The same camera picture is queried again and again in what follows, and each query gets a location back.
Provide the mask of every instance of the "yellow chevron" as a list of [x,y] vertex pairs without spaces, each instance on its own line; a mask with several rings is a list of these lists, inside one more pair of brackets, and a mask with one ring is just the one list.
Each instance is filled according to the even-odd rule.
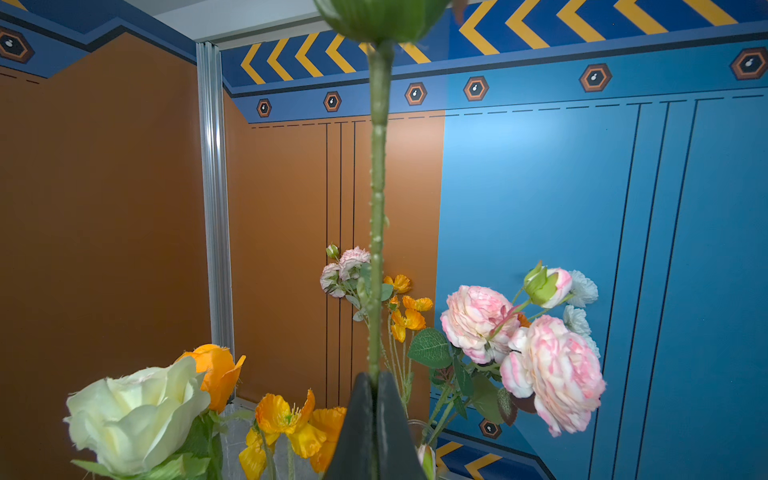
[[243,59],[243,63],[240,64],[240,67],[243,67],[243,70],[250,76],[253,81],[255,81],[258,85],[263,85],[266,82],[263,78],[259,76],[259,74],[256,73],[256,71],[253,69],[253,67],[250,66],[250,62],[253,60],[253,57],[256,55],[256,52],[259,51],[259,47],[261,46],[260,43],[257,43],[255,45],[251,45],[250,50],[246,54],[245,58]]
[[576,13],[579,8],[587,0],[570,0],[565,6],[558,12],[558,18],[561,19],[567,26],[571,27],[571,30],[578,33],[584,41],[601,41],[605,40],[603,35],[592,28],[582,17]]
[[400,46],[415,60],[416,63],[429,63],[431,61],[424,55],[424,52],[419,50],[419,47],[413,43],[401,43]]
[[344,41],[344,36],[337,33],[336,37],[331,42],[331,45],[328,45],[328,48],[326,48],[326,53],[328,54],[329,57],[331,57],[331,60],[333,60],[336,63],[336,65],[341,67],[341,70],[344,73],[355,73],[356,70],[339,53],[338,48],[339,48],[339,45],[341,45],[341,42],[343,41]]
[[507,26],[511,28],[514,33],[518,34],[518,37],[522,38],[531,48],[547,48],[549,46],[546,41],[536,35],[530,27],[523,23],[525,17],[531,13],[531,10],[533,10],[540,1],[541,0],[525,0],[506,22]]
[[715,5],[712,0],[683,0],[683,2],[686,2],[689,7],[696,10],[699,15],[716,27],[739,23],[722,8]]
[[272,50],[272,53],[270,53],[270,57],[266,60],[266,62],[270,64],[270,67],[272,67],[274,71],[277,72],[280,78],[288,81],[293,80],[293,77],[290,76],[290,74],[286,71],[285,68],[283,68],[281,64],[277,63],[277,57],[280,56],[280,52],[282,52],[286,47],[286,43],[288,43],[287,38],[283,38],[282,40],[278,41],[275,49]]
[[480,468],[487,467],[493,462],[498,462],[501,459],[502,457],[489,453],[485,457],[478,458],[474,462],[470,462],[467,465],[464,465],[464,468],[467,469],[467,472],[469,472],[469,474],[472,475],[472,478],[475,480],[485,480],[482,475],[480,475],[478,470],[480,470]]
[[319,33],[310,33],[307,35],[306,40],[304,40],[304,43],[301,44],[301,48],[299,48],[299,51],[296,52],[296,60],[299,61],[299,63],[306,68],[306,70],[312,75],[313,77],[322,77],[323,74],[320,73],[320,70],[317,69],[317,67],[312,63],[307,57],[306,53],[310,50],[310,47],[317,39],[317,35]]
[[498,54],[496,47],[488,43],[488,40],[485,40],[485,38],[483,38],[483,36],[480,35],[477,30],[475,30],[475,27],[478,26],[478,23],[480,23],[482,18],[485,17],[485,14],[488,13],[488,10],[490,10],[493,5],[496,5],[496,1],[497,0],[488,0],[481,3],[478,9],[475,10],[475,12],[470,15],[469,18],[467,18],[467,21],[464,22],[464,25],[462,25],[462,27],[458,30],[467,38],[467,40],[469,40],[475,47],[477,47],[483,55]]
[[447,454],[453,452],[454,450],[460,449],[462,446],[463,445],[461,443],[448,442],[445,445],[443,445],[442,447],[440,447],[439,449],[435,450],[435,454],[436,454],[435,457],[437,458],[437,466],[438,467],[446,467],[446,468],[448,468],[448,466],[445,464],[445,462],[442,461],[442,457],[444,455],[447,455]]
[[661,26],[661,23],[655,21],[649,14],[645,13],[645,10],[635,5],[635,2],[637,0],[618,0],[614,3],[614,8],[647,35],[668,32],[666,28]]
[[22,3],[19,0],[2,0],[2,1],[4,1],[5,3],[7,3],[9,5],[13,5],[15,7],[19,7],[21,10],[26,10],[27,9],[24,5],[22,5]]

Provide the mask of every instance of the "hexagon emblem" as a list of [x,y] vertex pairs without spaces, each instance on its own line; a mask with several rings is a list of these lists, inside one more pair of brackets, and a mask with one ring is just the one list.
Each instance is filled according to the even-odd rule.
[[488,82],[485,81],[485,77],[472,77],[467,81],[467,85],[464,86],[464,95],[467,96],[469,101],[480,101],[485,98],[487,93]]
[[737,80],[757,80],[768,70],[768,50],[765,47],[745,48],[730,64]]
[[338,91],[329,91],[326,94],[326,99],[323,101],[323,104],[326,106],[326,111],[329,113],[339,111],[339,107],[341,106],[341,95],[339,95]]
[[406,91],[406,100],[408,105],[421,105],[427,97],[427,89],[422,82],[410,84]]
[[592,91],[603,91],[607,87],[608,82],[614,76],[611,71],[608,70],[608,66],[605,63],[597,65],[590,65],[581,74],[581,86],[584,87],[584,91],[587,93]]
[[259,100],[259,106],[257,107],[259,110],[259,116],[262,118],[267,118],[270,116],[270,113],[272,112],[272,104],[269,100],[266,98],[262,98]]
[[480,431],[483,436],[496,440],[502,434],[502,428],[493,422],[483,419],[480,422]]
[[32,50],[24,35],[17,31],[0,27],[0,57],[19,63],[27,63],[35,51]]

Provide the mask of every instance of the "pink rose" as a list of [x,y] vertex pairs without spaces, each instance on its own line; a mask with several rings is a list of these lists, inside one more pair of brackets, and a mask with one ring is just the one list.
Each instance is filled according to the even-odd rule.
[[520,320],[503,295],[484,286],[462,285],[447,303],[440,321],[453,346],[478,364],[501,362],[509,354],[507,344]]
[[534,405],[553,437],[564,429],[583,432],[600,406],[605,381],[598,358],[586,340],[563,321],[543,315],[509,340],[512,352],[501,368],[504,387],[524,399],[536,393]]
[[339,286],[339,264],[331,263],[323,268],[323,274],[320,275],[320,286],[323,292],[328,293],[335,298],[344,296],[344,289]]
[[347,250],[339,259],[339,266],[341,269],[339,278],[343,282],[346,282],[350,278],[359,278],[360,272],[355,269],[370,261],[371,254],[360,247],[355,247],[354,250]]

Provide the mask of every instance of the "cream rose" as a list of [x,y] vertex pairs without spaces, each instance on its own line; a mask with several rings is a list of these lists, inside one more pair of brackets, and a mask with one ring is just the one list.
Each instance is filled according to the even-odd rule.
[[98,380],[67,399],[69,436],[116,475],[147,472],[183,445],[194,418],[208,408],[203,377],[187,357],[164,369]]

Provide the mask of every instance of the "brown wall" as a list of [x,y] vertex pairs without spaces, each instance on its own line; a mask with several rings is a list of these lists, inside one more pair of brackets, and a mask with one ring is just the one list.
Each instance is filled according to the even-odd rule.
[[81,480],[67,394],[210,341],[196,70],[123,34],[0,73],[0,476]]
[[[228,98],[225,107],[236,350],[259,364],[243,371],[238,395],[298,403],[311,387],[319,406],[345,405],[366,369],[367,328],[323,293],[319,275],[327,244],[369,244],[369,119],[248,125]],[[385,271],[433,299],[441,114],[393,116],[387,157]],[[417,373],[412,416],[425,418],[429,381]]]

